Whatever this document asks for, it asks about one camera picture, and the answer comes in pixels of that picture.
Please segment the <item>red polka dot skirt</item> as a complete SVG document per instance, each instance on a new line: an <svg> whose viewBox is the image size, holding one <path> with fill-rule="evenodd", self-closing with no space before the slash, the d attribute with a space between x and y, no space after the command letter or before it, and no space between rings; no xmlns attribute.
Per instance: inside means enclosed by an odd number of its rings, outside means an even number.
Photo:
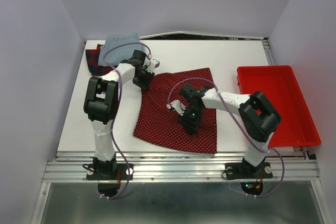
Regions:
<svg viewBox="0 0 336 224"><path fill-rule="evenodd" d="M141 107L133 136L148 143L189 153L215 154L217 152L216 110L203 111L202 123L193 135L178 122L179 114L169 111L167 101L180 100L180 84L172 93L173 87L188 78L204 78L213 81L210 68L201 68L177 73L161 73L154 76L148 90L142 92Z"/></svg>

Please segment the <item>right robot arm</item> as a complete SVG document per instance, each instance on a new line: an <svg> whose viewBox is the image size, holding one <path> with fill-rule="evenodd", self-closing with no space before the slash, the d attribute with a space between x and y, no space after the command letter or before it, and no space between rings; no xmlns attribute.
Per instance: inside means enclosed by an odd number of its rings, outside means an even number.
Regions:
<svg viewBox="0 0 336 224"><path fill-rule="evenodd" d="M224 173L228 180L253 178L264 173L269 142L281 122L281 116L262 92L234 94L220 92L210 86L197 89L187 83L179 94L188 105L174 100L167 107L179 114L179 123L190 135L198 132L205 109L228 112L234 120L238 116L241 118L237 125L249 146L240 163L225 165Z"/></svg>

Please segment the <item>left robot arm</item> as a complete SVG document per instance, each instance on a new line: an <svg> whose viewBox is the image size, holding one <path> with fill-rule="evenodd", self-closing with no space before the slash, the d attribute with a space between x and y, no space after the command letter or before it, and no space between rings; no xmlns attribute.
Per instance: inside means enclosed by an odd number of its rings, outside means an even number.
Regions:
<svg viewBox="0 0 336 224"><path fill-rule="evenodd" d="M122 60L109 73L89 79L83 110L92 125L95 139L92 167L87 168L91 173L106 179L116 175L117 161L111 132L121 101L122 87L132 81L142 91L147 90L159 65L156 59L135 50L130 59Z"/></svg>

